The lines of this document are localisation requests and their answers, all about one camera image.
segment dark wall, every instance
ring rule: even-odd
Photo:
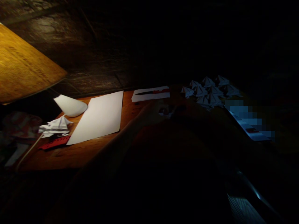
[[[0,0],[0,21],[67,70],[53,89],[77,98],[218,74],[246,90],[272,70],[296,72],[296,9],[260,1]]]

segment white paper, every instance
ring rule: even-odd
[[[169,98],[170,93],[157,93],[157,94],[145,94],[145,95],[136,95],[137,93],[142,93],[142,92],[149,92],[149,91],[154,91],[154,90],[163,90],[163,89],[169,89],[168,86],[161,86],[157,88],[151,88],[151,89],[139,89],[135,90],[132,96],[132,102],[138,102],[138,101],[144,101],[144,100],[154,100],[154,99],[163,99],[163,98]]]
[[[10,159],[6,162],[4,165],[5,167],[12,166],[18,158],[28,149],[29,145],[28,144],[21,144],[17,143],[17,149],[14,152],[14,154],[10,157]]]
[[[118,132],[121,125],[123,91],[92,98],[66,145]]]
[[[70,122],[64,116],[62,116],[56,120],[48,122],[48,124],[39,126],[38,132],[43,133],[42,138],[47,138],[54,134],[66,136],[68,135],[67,133],[69,133],[67,125],[71,123],[73,122]]]

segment origami triangle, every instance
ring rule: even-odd
[[[194,94],[194,90],[183,87],[181,93],[185,93],[185,97],[188,98]]]
[[[240,90],[238,90],[236,87],[232,85],[226,85],[224,91],[227,96],[234,96],[234,95],[241,96]]]
[[[215,83],[208,77],[206,76],[203,80],[202,80],[202,86],[204,88],[208,88],[210,86],[215,86]]]
[[[196,86],[195,92],[196,92],[196,96],[197,97],[204,96],[204,95],[208,94],[208,91],[205,88],[203,88],[201,85],[200,86]]]
[[[197,100],[197,103],[200,104],[202,107],[209,108],[209,101],[205,96],[200,97]]]
[[[212,94],[212,93],[209,94],[208,100],[209,100],[209,105],[210,106],[222,105],[222,101],[219,99],[219,97]]]
[[[229,85],[230,81],[228,79],[218,75],[216,78],[216,83],[218,84],[218,86],[225,86],[225,85]]]
[[[196,86],[201,86],[201,84],[197,81],[191,81],[190,86],[192,89],[194,89]]]
[[[211,86],[209,92],[217,96],[223,96],[223,92],[215,86]]]

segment white origami unit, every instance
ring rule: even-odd
[[[202,86],[204,88],[209,88],[211,86],[215,86],[215,83],[208,77],[206,76],[203,80],[202,80]]]
[[[201,105],[202,107],[204,107],[204,108],[210,108],[209,101],[208,101],[208,99],[205,96],[200,97],[197,100],[197,103],[199,105]]]
[[[189,84],[190,86],[191,86],[191,89],[195,89],[197,86],[200,86],[200,87],[202,87],[201,86],[201,84],[199,83],[199,82],[197,82],[197,81],[191,81],[191,83]]]
[[[200,86],[196,86],[195,88],[195,92],[196,92],[196,97],[200,97],[200,96],[204,96],[208,94],[208,91],[203,88],[201,85]]]
[[[181,93],[184,93],[185,97],[189,98],[190,96],[192,96],[194,94],[194,90],[189,89],[187,87],[183,87]]]
[[[225,86],[225,85],[229,85],[230,81],[228,79],[218,75],[216,78],[216,83],[218,84],[218,86]]]
[[[223,106],[222,101],[219,99],[218,96],[210,93],[208,95],[209,105],[210,107],[214,108],[214,106]]]
[[[54,134],[66,136],[69,133],[67,125],[71,123],[73,122],[70,122],[64,116],[62,116],[56,120],[48,122],[48,124],[39,126],[38,132],[43,133],[42,138],[50,137]]]
[[[220,96],[220,97],[224,98],[223,92],[215,86],[211,86],[209,88],[209,92],[216,95],[216,96]]]
[[[225,92],[225,95],[227,97],[231,97],[231,96],[239,96],[239,97],[243,97],[241,94],[240,94],[240,90],[238,90],[236,87],[232,86],[232,85],[226,85],[224,87],[224,92]]]

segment crumpled paper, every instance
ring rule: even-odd
[[[69,129],[68,124],[71,124],[64,116],[48,122],[48,124],[39,126],[38,132],[43,133],[42,138],[50,137],[54,134],[59,134],[60,136],[67,136]]]

